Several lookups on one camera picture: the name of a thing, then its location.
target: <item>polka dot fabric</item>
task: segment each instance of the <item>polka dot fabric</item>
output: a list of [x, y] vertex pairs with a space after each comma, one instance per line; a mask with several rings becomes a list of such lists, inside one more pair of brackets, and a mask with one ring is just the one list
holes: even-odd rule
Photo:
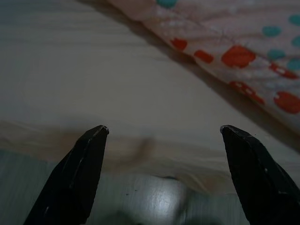
[[109, 0], [300, 134], [300, 1]]

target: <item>tiled floor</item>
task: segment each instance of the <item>tiled floor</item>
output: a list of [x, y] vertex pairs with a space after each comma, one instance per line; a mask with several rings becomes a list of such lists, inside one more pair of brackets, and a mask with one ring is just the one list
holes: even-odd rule
[[[24, 222], [55, 164], [0, 151], [0, 224]], [[248, 225], [235, 195], [204, 196], [172, 179], [102, 174], [89, 225]]]

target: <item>bed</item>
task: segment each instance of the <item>bed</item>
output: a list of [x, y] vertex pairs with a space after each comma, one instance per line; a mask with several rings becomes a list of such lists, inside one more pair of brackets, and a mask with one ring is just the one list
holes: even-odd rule
[[103, 169], [232, 193], [219, 132], [257, 137], [300, 185], [294, 128], [104, 0], [0, 1], [0, 148], [59, 161], [109, 127]]

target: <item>mattress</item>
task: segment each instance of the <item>mattress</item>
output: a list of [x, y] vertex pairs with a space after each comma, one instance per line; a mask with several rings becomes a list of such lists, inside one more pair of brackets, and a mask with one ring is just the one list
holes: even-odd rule
[[300, 185], [300, 138], [106, 1], [0, 1], [0, 148], [60, 160], [87, 129], [103, 169], [234, 192], [221, 125], [258, 138]]

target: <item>fabric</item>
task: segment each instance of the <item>fabric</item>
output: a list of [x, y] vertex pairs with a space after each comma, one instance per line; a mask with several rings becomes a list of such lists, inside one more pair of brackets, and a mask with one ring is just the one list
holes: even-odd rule
[[102, 124], [103, 172], [228, 193], [231, 124], [300, 184], [299, 136], [106, 0], [0, 2], [1, 149], [57, 162]]
[[109, 2], [300, 134], [300, 1]]

